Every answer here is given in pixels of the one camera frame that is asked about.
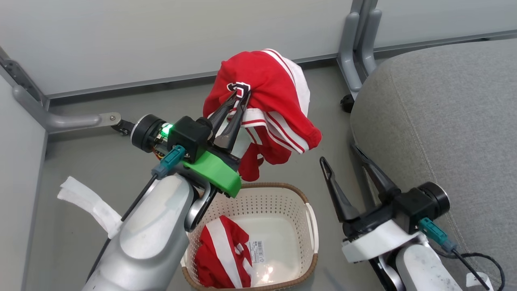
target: white stripe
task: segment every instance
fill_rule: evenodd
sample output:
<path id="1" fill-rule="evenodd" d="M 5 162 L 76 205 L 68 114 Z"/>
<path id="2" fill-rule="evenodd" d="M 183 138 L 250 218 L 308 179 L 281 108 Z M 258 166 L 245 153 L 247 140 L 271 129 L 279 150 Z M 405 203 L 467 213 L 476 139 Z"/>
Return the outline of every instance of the white stripe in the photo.
<path id="1" fill-rule="evenodd" d="M 279 63 L 282 66 L 282 68 L 284 68 L 285 72 L 289 75 L 289 78 L 291 78 L 293 85 L 296 86 L 296 83 L 294 81 L 294 76 L 291 74 L 291 72 L 289 71 L 289 68 L 284 64 L 282 59 L 280 59 L 274 52 L 272 52 L 272 49 L 262 50 L 262 52 L 269 54 L 273 59 L 275 59 L 275 61 L 277 61 L 277 63 Z"/>
<path id="2" fill-rule="evenodd" d="M 298 151 L 296 151 L 295 149 L 293 149 L 292 147 L 289 147 L 287 144 L 281 142 L 280 140 L 282 139 L 280 137 L 280 135 L 278 134 L 278 131 L 276 128 L 274 127 L 267 127 L 266 126 L 266 129 L 267 129 L 267 134 L 269 135 L 269 137 L 274 141 L 276 142 L 277 144 L 283 146 L 284 148 L 292 151 L 292 152 L 295 152 L 297 153 Z"/>
<path id="3" fill-rule="evenodd" d="M 273 120 L 271 120 L 271 118 L 269 118 L 269 116 L 266 116 L 267 121 L 270 122 L 279 131 L 279 133 L 282 135 L 282 137 L 284 138 L 284 140 L 286 142 L 291 144 L 300 154 L 303 153 L 303 151 L 309 150 L 309 144 L 307 143 L 307 141 L 305 141 L 301 136 L 297 135 L 296 132 L 294 132 L 291 129 L 291 127 L 288 125 L 287 121 L 284 119 L 284 117 L 282 115 L 280 115 L 278 112 L 275 112 L 275 111 L 269 112 L 269 115 L 274 120 L 276 120 L 278 122 L 278 124 L 280 124 L 283 131 L 280 128 L 278 128 L 278 125 Z M 295 143 L 297 143 L 303 149 L 303 151 L 298 146 L 296 146 L 293 142 L 291 142 L 291 140 L 286 135 L 288 135 Z"/>
<path id="4" fill-rule="evenodd" d="M 260 123 L 250 123 L 250 124 L 246 124 L 244 127 L 246 127 L 248 129 L 248 134 L 251 134 L 251 137 L 252 139 L 251 140 L 255 140 L 256 141 L 256 144 L 259 144 L 259 145 L 262 145 L 262 140 L 260 139 L 259 137 L 259 134 L 257 133 L 257 131 L 255 130 L 255 126 L 260 126 L 261 124 Z"/>
<path id="5" fill-rule="evenodd" d="M 248 273 L 248 275 L 250 276 L 250 279 L 251 279 L 250 287 L 254 287 L 255 284 L 257 283 L 255 270 L 253 270 L 253 267 L 250 265 L 250 262 L 248 262 L 248 260 L 246 258 L 244 258 L 244 260 L 242 261 L 242 266 L 244 267 L 244 270 L 246 271 L 246 273 Z"/>
<path id="6" fill-rule="evenodd" d="M 244 251 L 244 248 L 242 247 L 242 244 L 238 244 L 236 248 L 239 250 L 239 253 Z"/>
<path id="7" fill-rule="evenodd" d="M 248 108 L 244 111 L 244 115 L 242 116 L 242 122 L 252 121 L 257 119 L 265 119 L 264 113 L 259 108 Z"/>
<path id="8" fill-rule="evenodd" d="M 296 88 L 296 95 L 298 96 L 298 103 L 300 104 L 301 112 L 305 116 L 309 113 L 309 102 L 311 99 L 311 91 L 309 90 L 309 86 L 307 86 L 307 81 L 305 80 L 305 76 L 303 75 L 303 70 L 295 64 L 293 61 L 284 58 L 279 52 L 273 49 L 266 49 L 263 50 L 263 52 L 266 52 L 269 50 L 269 55 L 273 54 L 272 56 L 275 57 L 276 55 L 272 53 L 272 51 L 276 52 L 279 56 L 282 57 L 282 61 L 279 61 L 278 57 L 275 57 L 275 60 L 279 62 L 282 67 L 286 70 L 286 72 L 289 74 L 291 79 L 294 82 L 294 86 Z"/>
<path id="9" fill-rule="evenodd" d="M 232 281 L 235 288 L 242 288 L 242 282 L 240 280 L 239 271 L 235 263 L 235 257 L 233 256 L 233 250 L 230 248 L 228 237 L 226 236 L 226 230 L 221 222 L 221 219 L 213 220 L 206 224 L 206 229 L 210 233 L 214 248 L 216 249 L 216 255 L 224 271 Z"/>

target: product label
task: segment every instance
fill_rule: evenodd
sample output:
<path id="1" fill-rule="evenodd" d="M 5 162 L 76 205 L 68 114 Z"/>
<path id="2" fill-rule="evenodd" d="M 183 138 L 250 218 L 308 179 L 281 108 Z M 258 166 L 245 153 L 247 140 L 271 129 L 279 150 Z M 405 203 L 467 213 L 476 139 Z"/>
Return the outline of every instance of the product label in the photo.
<path id="1" fill-rule="evenodd" d="M 490 288 L 490 291 L 493 291 L 494 287 L 492 287 L 492 283 L 490 283 L 490 278 L 488 277 L 488 275 L 485 273 L 481 273 L 481 272 L 477 272 L 477 273 L 483 279 L 483 281 L 485 281 L 487 286 Z M 468 273 L 467 274 L 467 287 L 472 287 L 472 286 L 477 286 L 477 285 L 481 286 L 481 283 L 474 276 L 474 274 Z"/>
<path id="2" fill-rule="evenodd" d="M 264 254 L 264 245 L 262 241 L 249 241 L 246 243 L 250 249 L 251 262 L 252 264 L 262 264 L 266 261 Z"/>

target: white plastic basket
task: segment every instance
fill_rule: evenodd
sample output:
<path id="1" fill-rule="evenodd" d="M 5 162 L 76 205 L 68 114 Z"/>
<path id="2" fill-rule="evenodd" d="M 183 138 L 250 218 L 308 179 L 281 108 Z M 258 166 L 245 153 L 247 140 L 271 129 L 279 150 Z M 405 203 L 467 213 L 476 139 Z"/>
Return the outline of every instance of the white plastic basket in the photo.
<path id="1" fill-rule="evenodd" d="M 261 259 L 253 264 L 256 282 L 247 290 L 276 290 L 307 279 L 317 262 L 318 227 L 305 195 L 284 183 L 244 184 L 237 198 L 217 195 L 198 227 L 188 234 L 190 244 L 181 260 L 185 279 L 197 290 L 209 290 L 199 283 L 194 256 L 199 236 L 208 222 L 225 215 L 250 236 L 262 241 Z"/>

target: gray fabric chair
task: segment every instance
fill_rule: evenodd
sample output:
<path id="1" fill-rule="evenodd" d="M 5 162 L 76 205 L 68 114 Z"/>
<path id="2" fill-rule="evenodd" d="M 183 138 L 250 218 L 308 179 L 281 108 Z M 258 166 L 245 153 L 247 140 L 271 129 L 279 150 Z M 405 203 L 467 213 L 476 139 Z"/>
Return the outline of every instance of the gray fabric chair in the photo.
<path id="1" fill-rule="evenodd" d="M 460 252 L 493 256 L 517 289 L 517 39 L 406 53 L 381 64 L 352 110 L 359 147 L 406 191 L 442 186 L 451 211 L 438 225 Z M 483 258 L 473 267 L 500 284 Z M 467 269 L 442 259 L 465 288 Z"/>

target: white cloth strap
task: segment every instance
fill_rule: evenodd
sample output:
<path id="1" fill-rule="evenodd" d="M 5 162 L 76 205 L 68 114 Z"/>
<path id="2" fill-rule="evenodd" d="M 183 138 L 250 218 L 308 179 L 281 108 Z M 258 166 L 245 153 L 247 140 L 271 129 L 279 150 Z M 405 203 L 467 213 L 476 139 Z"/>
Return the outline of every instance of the white cloth strap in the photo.
<path id="1" fill-rule="evenodd" d="M 120 230 L 121 216 L 104 202 L 97 193 L 73 177 L 68 177 L 61 184 L 61 191 L 57 194 L 57 198 L 73 203 L 90 213 L 108 233 L 110 239 Z"/>

